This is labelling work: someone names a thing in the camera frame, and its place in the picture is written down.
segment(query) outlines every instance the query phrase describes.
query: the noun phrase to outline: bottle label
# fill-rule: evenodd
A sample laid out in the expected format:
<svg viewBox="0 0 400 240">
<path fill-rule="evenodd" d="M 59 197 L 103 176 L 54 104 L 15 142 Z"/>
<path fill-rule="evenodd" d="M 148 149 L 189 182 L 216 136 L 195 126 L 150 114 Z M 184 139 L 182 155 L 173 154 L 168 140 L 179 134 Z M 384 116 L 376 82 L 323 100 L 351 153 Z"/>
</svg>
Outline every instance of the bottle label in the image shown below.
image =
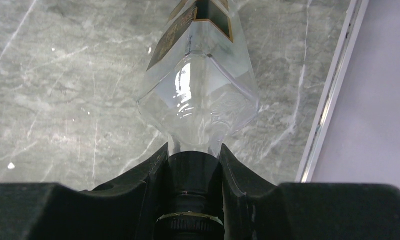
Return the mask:
<svg viewBox="0 0 400 240">
<path fill-rule="evenodd" d="M 219 0 L 224 6 L 227 0 Z M 181 2 L 170 13 L 169 21 L 179 14 L 187 0 Z M 188 29 L 192 22 L 208 21 L 220 30 L 231 42 L 232 28 L 229 17 L 212 0 L 196 0 L 188 9 L 186 9 L 164 32 L 157 43 L 156 49 L 151 57 L 147 70 L 158 63 L 169 52 L 176 41 Z"/>
</svg>

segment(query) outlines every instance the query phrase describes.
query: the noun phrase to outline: metal frame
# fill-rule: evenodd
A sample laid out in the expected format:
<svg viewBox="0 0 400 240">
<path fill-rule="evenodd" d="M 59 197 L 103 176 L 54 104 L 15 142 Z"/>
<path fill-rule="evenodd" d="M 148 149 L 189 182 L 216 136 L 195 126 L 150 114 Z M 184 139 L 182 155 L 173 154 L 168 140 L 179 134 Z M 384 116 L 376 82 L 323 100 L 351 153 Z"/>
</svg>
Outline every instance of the metal frame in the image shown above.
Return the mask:
<svg viewBox="0 0 400 240">
<path fill-rule="evenodd" d="M 351 0 L 329 67 L 296 182 L 310 182 L 369 0 Z"/>
</svg>

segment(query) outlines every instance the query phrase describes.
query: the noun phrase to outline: marble surface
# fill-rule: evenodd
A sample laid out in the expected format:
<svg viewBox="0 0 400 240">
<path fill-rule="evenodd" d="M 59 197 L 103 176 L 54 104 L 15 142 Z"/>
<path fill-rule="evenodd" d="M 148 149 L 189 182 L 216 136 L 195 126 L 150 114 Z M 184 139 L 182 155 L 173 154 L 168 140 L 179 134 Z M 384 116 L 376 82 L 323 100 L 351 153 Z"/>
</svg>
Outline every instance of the marble surface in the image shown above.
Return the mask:
<svg viewBox="0 0 400 240">
<path fill-rule="evenodd" d="M 0 1 L 0 182 L 91 189 L 166 139 L 135 96 L 177 0 Z M 293 181 L 349 0 L 239 0 L 261 108 L 224 141 Z"/>
</svg>

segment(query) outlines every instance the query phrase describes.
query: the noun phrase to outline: bottle body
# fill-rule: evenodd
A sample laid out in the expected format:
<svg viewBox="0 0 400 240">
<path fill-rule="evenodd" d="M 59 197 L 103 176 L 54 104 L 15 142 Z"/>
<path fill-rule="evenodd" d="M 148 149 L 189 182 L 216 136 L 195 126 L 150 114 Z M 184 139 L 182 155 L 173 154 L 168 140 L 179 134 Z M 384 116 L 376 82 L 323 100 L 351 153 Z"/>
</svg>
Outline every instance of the bottle body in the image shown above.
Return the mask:
<svg viewBox="0 0 400 240">
<path fill-rule="evenodd" d="M 174 12 L 145 73 L 138 108 L 168 136 L 170 156 L 217 157 L 225 136 L 258 110 L 241 23 L 231 0 L 182 0 Z"/>
</svg>

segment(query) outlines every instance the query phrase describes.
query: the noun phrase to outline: white wall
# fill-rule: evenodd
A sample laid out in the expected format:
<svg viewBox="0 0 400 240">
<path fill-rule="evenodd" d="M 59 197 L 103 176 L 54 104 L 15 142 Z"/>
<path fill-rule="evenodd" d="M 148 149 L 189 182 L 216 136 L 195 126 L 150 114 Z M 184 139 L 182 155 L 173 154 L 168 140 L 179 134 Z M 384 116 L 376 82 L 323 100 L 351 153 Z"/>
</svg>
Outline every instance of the white wall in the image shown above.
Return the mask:
<svg viewBox="0 0 400 240">
<path fill-rule="evenodd" d="M 400 0 L 370 0 L 313 182 L 400 188 Z"/>
</svg>

